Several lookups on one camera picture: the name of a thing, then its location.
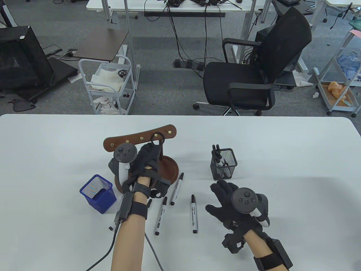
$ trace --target gray cable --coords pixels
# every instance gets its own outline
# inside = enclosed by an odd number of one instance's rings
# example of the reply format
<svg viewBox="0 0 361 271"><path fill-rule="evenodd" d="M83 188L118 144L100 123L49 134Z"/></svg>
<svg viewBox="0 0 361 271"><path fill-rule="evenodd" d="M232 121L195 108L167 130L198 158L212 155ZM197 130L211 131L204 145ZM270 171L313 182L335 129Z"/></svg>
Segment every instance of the gray cable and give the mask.
<svg viewBox="0 0 361 271"><path fill-rule="evenodd" d="M152 251L153 251L154 257L155 257L156 260L157 260L157 263L158 263L158 265L159 265L160 270L164 271L164 269L163 269L163 267L162 267L162 265L160 264L160 261L159 261L159 259L158 259L157 253L156 253L156 251L154 250L154 248L153 248L153 246L152 246L152 243L149 241L149 238L148 238L148 236L147 236L147 234L146 234L145 232L144 232L144 235L145 235L146 240L148 241L149 246L151 247L151 249L152 249Z"/></svg>

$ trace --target black monitor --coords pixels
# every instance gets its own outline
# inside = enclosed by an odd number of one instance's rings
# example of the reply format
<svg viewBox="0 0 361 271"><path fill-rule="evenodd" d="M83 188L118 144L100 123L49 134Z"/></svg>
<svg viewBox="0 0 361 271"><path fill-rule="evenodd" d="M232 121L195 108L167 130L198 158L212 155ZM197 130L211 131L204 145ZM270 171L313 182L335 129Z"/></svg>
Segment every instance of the black monitor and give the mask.
<svg viewBox="0 0 361 271"><path fill-rule="evenodd" d="M53 79L54 71L30 26L0 28L0 90L47 87Z"/></svg>
<svg viewBox="0 0 361 271"><path fill-rule="evenodd" d="M11 13L8 9L8 6L5 3L5 0L0 0L0 14L3 17L4 22L7 27L16 27L17 26L13 16L11 15Z"/></svg>

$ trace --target gray carpet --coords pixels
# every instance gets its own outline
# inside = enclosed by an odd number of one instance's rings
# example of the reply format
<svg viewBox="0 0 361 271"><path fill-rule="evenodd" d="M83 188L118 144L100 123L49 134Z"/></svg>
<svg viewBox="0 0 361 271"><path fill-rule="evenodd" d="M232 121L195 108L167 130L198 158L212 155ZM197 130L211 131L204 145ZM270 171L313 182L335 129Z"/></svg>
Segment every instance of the gray carpet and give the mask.
<svg viewBox="0 0 361 271"><path fill-rule="evenodd" d="M8 0L8 6L19 25L31 25L43 47L57 44L64 50L76 48L95 26L106 26L103 13L88 11L86 1L75 4L65 0L63 4L53 4L52 0ZM349 29L348 15L338 19L330 30L337 12L328 9L327 23L318 26L312 43L305 49L304 61L308 67L324 67L333 55ZM267 17L264 25L253 28L256 31L269 26L274 14ZM227 14L222 18L223 37L239 38L243 15ZM204 18L175 18L180 41L191 58L204 55ZM121 26L126 26L121 19ZM131 20L136 62L142 64L140 81L130 114L134 115L220 115L222 109L201 107L193 110L195 101L206 102L202 80L187 69L174 69L172 62L178 57L174 33L168 18L149 22L144 17ZM218 18L207 19L208 56L223 58L221 32ZM354 39L356 46L361 42ZM88 65L85 72L95 72L96 66ZM312 99L314 87L294 88L277 91L276 105L265 116L326 116L327 108L322 98ZM0 114L14 113L12 104L7 102L12 96L0 99ZM253 115L253 111L240 111L242 115ZM24 113L34 114L92 114L92 108L81 80L74 84L68 81L47 92L38 99L36 109ZM361 116L351 118L349 113L334 112L332 116L350 118L361 132Z"/></svg>

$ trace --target black glove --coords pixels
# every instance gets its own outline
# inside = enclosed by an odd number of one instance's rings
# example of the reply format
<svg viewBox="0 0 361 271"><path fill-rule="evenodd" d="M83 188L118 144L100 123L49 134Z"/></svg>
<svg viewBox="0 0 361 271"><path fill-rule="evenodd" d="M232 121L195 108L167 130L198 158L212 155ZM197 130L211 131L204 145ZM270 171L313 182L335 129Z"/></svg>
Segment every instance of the black glove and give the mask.
<svg viewBox="0 0 361 271"><path fill-rule="evenodd" d="M137 157L130 163L131 177L123 183L125 191L129 191L130 186L134 186L139 176L145 176L151 179L149 185L151 198L161 198L167 194L170 181L163 179L158 173L158 159L161 149L161 145L155 145L154 143L147 143L140 148Z"/></svg>
<svg viewBox="0 0 361 271"><path fill-rule="evenodd" d="M212 192L217 196L222 207L207 205L206 211L217 218L227 229L237 231L238 236L244 236L249 230L255 230L258 235L262 232L262 226L249 214L242 214L232 205L232 194L238 186L225 180L219 180L210 186Z"/></svg>
<svg viewBox="0 0 361 271"><path fill-rule="evenodd" d="M144 171L146 166L150 166L154 171L158 172L158 159L161 152L161 145L147 143L143 145L137 157L130 163L130 172L132 175L139 175Z"/></svg>

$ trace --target black mesh pen holder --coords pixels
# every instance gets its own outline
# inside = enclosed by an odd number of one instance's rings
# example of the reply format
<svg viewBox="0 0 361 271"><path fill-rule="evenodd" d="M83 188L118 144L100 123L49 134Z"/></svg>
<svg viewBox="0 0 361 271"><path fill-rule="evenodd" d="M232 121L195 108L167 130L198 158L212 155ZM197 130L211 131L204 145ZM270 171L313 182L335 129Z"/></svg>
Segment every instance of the black mesh pen holder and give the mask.
<svg viewBox="0 0 361 271"><path fill-rule="evenodd" d="M237 160L232 149L220 149L220 154L223 158L220 163L217 163L214 158L214 151L212 151L212 160L210 162L210 170L212 172L213 180L229 180L232 178L234 168L237 166Z"/></svg>

